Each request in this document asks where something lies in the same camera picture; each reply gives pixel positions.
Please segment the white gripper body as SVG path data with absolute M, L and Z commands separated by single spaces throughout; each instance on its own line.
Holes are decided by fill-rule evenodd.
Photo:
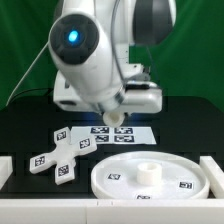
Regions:
M 152 82 L 130 82 L 128 88 L 119 91 L 106 102 L 85 102 L 67 83 L 61 72 L 56 75 L 53 101 L 62 110 L 70 112 L 122 112 L 158 113 L 162 109 L 162 90 Z

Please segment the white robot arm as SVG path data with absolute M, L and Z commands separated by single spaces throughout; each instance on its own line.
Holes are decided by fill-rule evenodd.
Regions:
M 161 43 L 176 13 L 175 0 L 58 0 L 48 37 L 54 102 L 66 111 L 159 112 L 162 90 L 128 50 Z

